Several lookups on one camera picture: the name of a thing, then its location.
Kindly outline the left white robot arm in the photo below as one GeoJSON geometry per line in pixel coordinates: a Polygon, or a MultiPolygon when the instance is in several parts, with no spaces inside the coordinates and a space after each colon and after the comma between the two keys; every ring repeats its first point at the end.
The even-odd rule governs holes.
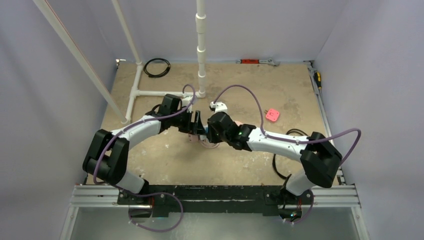
{"type": "Polygon", "coordinates": [[[180,98],[166,94],[141,119],[113,131],[98,130],[92,139],[82,164],[82,169],[103,182],[129,191],[129,197],[138,205],[149,199],[149,182],[127,169],[129,151],[146,140],[159,135],[170,127],[192,136],[206,136],[207,130],[200,118],[200,111],[189,106],[191,96],[180,98]]]}

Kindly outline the dusty pink plug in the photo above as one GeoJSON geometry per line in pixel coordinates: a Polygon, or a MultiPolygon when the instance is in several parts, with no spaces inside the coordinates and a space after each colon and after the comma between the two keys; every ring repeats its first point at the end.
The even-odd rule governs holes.
{"type": "Polygon", "coordinates": [[[199,141],[199,136],[198,135],[193,135],[193,134],[188,134],[188,140],[190,142],[198,142],[199,141]]]}

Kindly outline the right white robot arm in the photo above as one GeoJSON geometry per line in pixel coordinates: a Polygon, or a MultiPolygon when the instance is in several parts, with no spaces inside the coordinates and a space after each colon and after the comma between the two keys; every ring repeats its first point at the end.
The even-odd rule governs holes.
{"type": "Polygon", "coordinates": [[[342,161],[341,153],[319,132],[310,136],[263,132],[255,125],[237,125],[225,112],[214,113],[207,125],[212,143],[225,142],[236,150],[267,152],[301,163],[302,169],[287,177],[280,191],[288,204],[314,186],[331,188],[342,161]]]}

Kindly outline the pink plug adapter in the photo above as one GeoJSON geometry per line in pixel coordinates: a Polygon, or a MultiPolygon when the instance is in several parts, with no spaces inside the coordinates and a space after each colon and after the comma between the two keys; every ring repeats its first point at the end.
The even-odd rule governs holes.
{"type": "Polygon", "coordinates": [[[269,108],[268,110],[265,110],[264,113],[265,113],[265,118],[268,121],[273,122],[273,123],[275,123],[279,119],[279,116],[280,116],[280,112],[278,110],[274,109],[274,108],[269,108]]]}

